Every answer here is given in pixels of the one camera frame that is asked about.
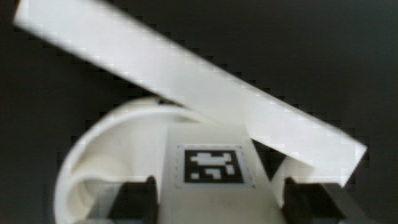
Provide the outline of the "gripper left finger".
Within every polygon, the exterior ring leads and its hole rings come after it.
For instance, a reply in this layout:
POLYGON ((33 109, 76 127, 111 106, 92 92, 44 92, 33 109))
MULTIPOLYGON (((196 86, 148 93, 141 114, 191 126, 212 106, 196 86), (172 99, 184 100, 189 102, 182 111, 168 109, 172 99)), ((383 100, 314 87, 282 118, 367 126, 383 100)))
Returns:
POLYGON ((156 224, 156 179, 104 187, 86 214, 86 224, 156 224))

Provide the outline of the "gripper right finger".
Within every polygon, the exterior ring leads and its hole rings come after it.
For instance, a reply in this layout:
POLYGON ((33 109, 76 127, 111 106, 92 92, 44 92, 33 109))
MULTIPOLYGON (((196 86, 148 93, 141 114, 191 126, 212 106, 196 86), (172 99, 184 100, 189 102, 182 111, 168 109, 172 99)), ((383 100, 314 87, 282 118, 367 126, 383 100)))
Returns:
POLYGON ((282 214, 287 224, 379 224, 335 183, 284 179, 282 214))

